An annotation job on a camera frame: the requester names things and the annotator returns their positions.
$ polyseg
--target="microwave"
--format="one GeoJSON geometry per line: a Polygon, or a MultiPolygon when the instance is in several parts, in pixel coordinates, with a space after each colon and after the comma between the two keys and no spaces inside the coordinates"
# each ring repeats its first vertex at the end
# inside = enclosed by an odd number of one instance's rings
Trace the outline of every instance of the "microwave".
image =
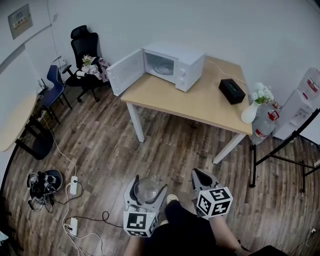
{"type": "Polygon", "coordinates": [[[206,53],[183,45],[156,42],[138,49],[106,69],[114,95],[119,96],[144,73],[175,84],[186,92],[201,77],[206,53]]]}

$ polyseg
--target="black tissue box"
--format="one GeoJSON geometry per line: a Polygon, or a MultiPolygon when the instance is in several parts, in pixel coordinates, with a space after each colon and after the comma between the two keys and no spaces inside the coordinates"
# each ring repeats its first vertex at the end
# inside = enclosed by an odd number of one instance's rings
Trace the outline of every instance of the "black tissue box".
{"type": "Polygon", "coordinates": [[[246,96],[244,91],[233,79],[222,79],[219,89],[231,105],[241,103],[246,96]]]}

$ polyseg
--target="wooden floor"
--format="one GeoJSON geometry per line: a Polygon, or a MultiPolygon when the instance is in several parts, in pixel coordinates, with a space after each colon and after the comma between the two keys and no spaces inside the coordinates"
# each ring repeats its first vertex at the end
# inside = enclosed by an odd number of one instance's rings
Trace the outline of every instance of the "wooden floor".
{"type": "MultiPolygon", "coordinates": [[[[320,172],[306,178],[306,193],[302,194],[301,168],[271,158],[257,167],[257,186],[248,188],[252,162],[248,137],[223,161],[213,165],[214,156],[232,138],[232,132],[139,108],[145,135],[144,143],[139,143],[126,104],[109,88],[101,88],[98,94],[99,103],[89,94],[82,103],[73,102],[73,111],[59,106],[56,112],[61,124],[53,129],[55,138],[60,150],[76,162],[77,176],[85,189],[81,198],[70,202],[68,216],[100,219],[103,211],[109,211],[109,221],[122,225],[123,193],[136,174],[154,178],[160,185],[168,184],[168,192],[178,195],[181,204],[192,211],[191,170],[201,168],[229,187],[234,201],[227,223],[241,244],[252,251],[272,245],[290,254],[319,222],[320,172]]],[[[271,138],[264,141],[257,147],[257,159],[279,143],[271,138]]],[[[317,148],[300,138],[279,155],[297,161],[304,159],[309,165],[320,159],[317,148]]],[[[55,205],[52,214],[45,208],[32,212],[28,207],[27,175],[48,169],[63,173],[65,184],[56,199],[65,201],[64,187],[75,173],[73,164],[55,146],[40,161],[18,149],[3,192],[7,210],[12,212],[9,223],[17,230],[16,239],[25,256],[77,255],[63,232],[67,205],[55,205]]],[[[79,220],[78,235],[91,232],[101,236],[103,255],[122,255],[129,237],[121,228],[79,220]]],[[[101,253],[99,239],[94,235],[76,242],[90,254],[101,253]]],[[[319,248],[318,232],[294,254],[313,255],[319,248]]]]}

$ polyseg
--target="black pants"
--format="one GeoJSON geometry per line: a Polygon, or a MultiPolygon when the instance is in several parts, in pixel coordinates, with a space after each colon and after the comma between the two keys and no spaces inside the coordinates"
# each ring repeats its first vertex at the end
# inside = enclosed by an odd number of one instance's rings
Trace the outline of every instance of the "black pants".
{"type": "Polygon", "coordinates": [[[217,248],[209,221],[198,218],[173,200],[165,208],[168,224],[145,240],[144,255],[212,255],[217,248]]]}

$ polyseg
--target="open microwave door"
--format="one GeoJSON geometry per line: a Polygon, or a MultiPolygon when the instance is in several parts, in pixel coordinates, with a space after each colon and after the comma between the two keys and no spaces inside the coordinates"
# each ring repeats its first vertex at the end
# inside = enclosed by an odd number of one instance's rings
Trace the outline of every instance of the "open microwave door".
{"type": "Polygon", "coordinates": [[[106,69],[114,95],[119,96],[145,73],[144,50],[139,49],[106,69]]]}

